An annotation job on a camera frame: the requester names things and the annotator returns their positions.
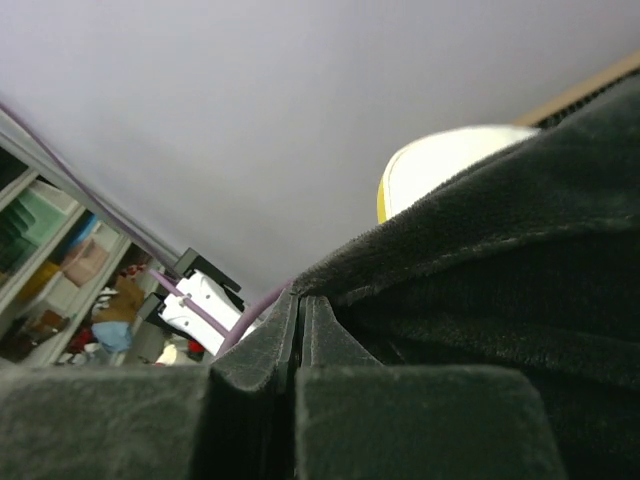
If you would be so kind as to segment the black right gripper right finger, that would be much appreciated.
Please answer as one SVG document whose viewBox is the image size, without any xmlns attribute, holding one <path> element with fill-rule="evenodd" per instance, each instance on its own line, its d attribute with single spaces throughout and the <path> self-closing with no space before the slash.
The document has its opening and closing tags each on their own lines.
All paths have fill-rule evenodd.
<svg viewBox="0 0 640 480">
<path fill-rule="evenodd" d="M 562 479 L 537 390 L 487 365 L 384 366 L 330 303 L 300 303 L 295 379 L 301 479 Z"/>
</svg>

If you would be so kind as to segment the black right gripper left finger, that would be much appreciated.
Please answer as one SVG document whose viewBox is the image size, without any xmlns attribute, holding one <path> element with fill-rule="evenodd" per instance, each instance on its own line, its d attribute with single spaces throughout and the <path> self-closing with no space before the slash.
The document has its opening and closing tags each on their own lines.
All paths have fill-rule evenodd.
<svg viewBox="0 0 640 480">
<path fill-rule="evenodd" d="M 7 367 L 5 479 L 290 479 L 297 297 L 193 366 Z"/>
</svg>

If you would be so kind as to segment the black yellow flower pillowcase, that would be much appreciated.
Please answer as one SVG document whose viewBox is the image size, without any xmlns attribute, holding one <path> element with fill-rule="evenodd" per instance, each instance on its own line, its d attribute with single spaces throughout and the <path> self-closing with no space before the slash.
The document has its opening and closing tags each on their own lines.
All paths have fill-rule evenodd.
<svg viewBox="0 0 640 480">
<path fill-rule="evenodd" d="M 573 479 L 639 475 L 639 81 L 437 186 L 301 274 L 387 364 L 540 392 Z"/>
</svg>

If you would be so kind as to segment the white pillow yellow edge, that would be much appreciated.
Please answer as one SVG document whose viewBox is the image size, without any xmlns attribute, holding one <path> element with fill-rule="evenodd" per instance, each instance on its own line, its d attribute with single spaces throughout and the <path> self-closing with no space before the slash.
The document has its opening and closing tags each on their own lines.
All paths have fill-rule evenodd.
<svg viewBox="0 0 640 480">
<path fill-rule="evenodd" d="M 464 169 L 539 132 L 529 126 L 475 125 L 430 134 L 405 145 L 391 157 L 379 182 L 378 222 L 406 210 Z"/>
</svg>

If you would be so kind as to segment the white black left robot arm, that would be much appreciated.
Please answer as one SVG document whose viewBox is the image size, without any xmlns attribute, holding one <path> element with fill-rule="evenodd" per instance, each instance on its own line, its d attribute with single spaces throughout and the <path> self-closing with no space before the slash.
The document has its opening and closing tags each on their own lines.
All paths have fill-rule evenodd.
<svg viewBox="0 0 640 480">
<path fill-rule="evenodd" d="M 217 356 L 246 309 L 240 285 L 192 248 L 173 271 L 175 279 L 150 271 L 164 291 L 148 294 L 138 317 Z"/>
</svg>

